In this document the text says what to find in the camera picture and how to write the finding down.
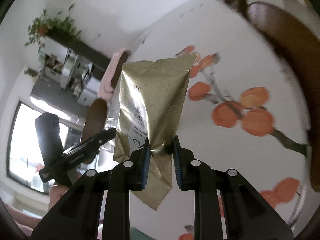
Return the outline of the gold foil pouch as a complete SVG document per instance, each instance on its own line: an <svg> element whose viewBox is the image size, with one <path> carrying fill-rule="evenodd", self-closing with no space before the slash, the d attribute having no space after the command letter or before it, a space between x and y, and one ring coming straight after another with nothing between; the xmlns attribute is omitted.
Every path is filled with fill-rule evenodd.
<svg viewBox="0 0 320 240"><path fill-rule="evenodd" d="M173 141L187 93L191 53L153 61L126 63L119 85L119 117L113 159L128 160L149 142L151 159L143 191L134 195L157 210L172 188L172 156L165 147Z"/></svg>

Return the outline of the bright window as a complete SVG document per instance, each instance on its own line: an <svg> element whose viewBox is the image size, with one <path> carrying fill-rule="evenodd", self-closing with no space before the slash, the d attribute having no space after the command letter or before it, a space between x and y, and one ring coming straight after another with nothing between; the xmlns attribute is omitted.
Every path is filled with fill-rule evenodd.
<svg viewBox="0 0 320 240"><path fill-rule="evenodd" d="M17 183L47 195L54 181L43 183L39 175L44 163L35 119L41 114L21 101L17 104L8 140L7 175Z"/></svg>

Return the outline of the grey cluttered shelf cabinet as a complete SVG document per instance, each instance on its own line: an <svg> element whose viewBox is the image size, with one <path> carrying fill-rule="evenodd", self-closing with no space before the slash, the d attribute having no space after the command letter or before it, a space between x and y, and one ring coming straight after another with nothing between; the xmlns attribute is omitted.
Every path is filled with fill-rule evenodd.
<svg viewBox="0 0 320 240"><path fill-rule="evenodd" d="M82 41L47 36L39 47L44 75L71 92L77 103L89 107L98 97L98 88L110 59Z"/></svg>

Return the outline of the pink cushion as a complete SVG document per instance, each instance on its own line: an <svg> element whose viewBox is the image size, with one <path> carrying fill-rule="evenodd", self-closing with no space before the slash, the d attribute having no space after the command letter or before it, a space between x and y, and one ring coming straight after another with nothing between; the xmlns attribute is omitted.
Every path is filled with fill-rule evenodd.
<svg viewBox="0 0 320 240"><path fill-rule="evenodd" d="M129 55L130 50L124 48L113 54L98 89L99 98L106 102L111 101L121 75L122 66L127 61Z"/></svg>

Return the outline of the green potted plant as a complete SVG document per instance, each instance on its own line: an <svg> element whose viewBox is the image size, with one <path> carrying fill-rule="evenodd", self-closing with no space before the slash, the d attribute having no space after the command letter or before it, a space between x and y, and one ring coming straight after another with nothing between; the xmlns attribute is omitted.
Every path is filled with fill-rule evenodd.
<svg viewBox="0 0 320 240"><path fill-rule="evenodd" d="M25 42L24 46L28 47L35 43L41 45L42 40L52 31L67 35L72 42L80 40L81 30L76 28L74 19L71 17L74 7L74 3L68 7L68 14L65 17L62 17L61 10L54 17L50 17L47 10L43 9L41 16L33 19L32 24L28 26L29 39Z"/></svg>

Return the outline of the floral white tablecloth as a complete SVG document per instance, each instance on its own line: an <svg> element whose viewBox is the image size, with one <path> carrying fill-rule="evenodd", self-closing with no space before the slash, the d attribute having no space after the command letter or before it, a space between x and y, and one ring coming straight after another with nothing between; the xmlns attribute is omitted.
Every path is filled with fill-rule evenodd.
<svg viewBox="0 0 320 240"><path fill-rule="evenodd" d="M130 61L198 55L177 135L211 168L238 171L294 236L307 220L308 111L302 90L264 38L219 0L191 0L156 22Z"/></svg>

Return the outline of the brown wooden chair near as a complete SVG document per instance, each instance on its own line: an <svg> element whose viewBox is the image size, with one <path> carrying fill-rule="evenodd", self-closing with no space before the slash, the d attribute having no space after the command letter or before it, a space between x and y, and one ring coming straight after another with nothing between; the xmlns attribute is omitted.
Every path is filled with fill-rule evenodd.
<svg viewBox="0 0 320 240"><path fill-rule="evenodd" d="M247 16L285 58L304 93L309 110L308 138L312 148L311 187L319 191L319 39L287 11L266 2L253 2Z"/></svg>

